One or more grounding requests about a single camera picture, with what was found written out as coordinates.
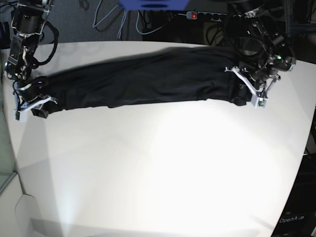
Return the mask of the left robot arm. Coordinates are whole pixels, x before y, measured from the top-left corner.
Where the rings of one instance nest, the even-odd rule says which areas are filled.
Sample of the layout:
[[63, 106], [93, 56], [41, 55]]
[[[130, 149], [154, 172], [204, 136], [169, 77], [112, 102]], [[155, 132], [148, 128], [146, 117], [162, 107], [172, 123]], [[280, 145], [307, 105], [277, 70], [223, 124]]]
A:
[[272, 0], [227, 0], [222, 41], [240, 58], [239, 65], [225, 68], [235, 74], [251, 93], [251, 104], [264, 108], [268, 92], [280, 80], [279, 72], [291, 71], [296, 58], [288, 45], [288, 33], [271, 14], [282, 6]]

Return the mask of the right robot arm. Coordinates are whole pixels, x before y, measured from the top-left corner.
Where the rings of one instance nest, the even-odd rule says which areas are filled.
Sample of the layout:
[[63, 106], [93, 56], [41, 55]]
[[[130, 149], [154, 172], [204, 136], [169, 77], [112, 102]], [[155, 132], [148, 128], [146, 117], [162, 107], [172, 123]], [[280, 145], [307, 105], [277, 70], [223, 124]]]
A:
[[[57, 103], [56, 98], [42, 92], [42, 88], [47, 85], [47, 77], [33, 78], [31, 75], [32, 70], [48, 64], [57, 50], [59, 33], [47, 20], [52, 7], [51, 0], [20, 0], [12, 18], [11, 27], [15, 30], [15, 35], [4, 69], [6, 77], [13, 81], [16, 104], [14, 116], [18, 121], [24, 121], [28, 112], [47, 118], [48, 112], [43, 109], [44, 104]], [[53, 48], [48, 58], [40, 62], [34, 54], [45, 26], [53, 33]]]

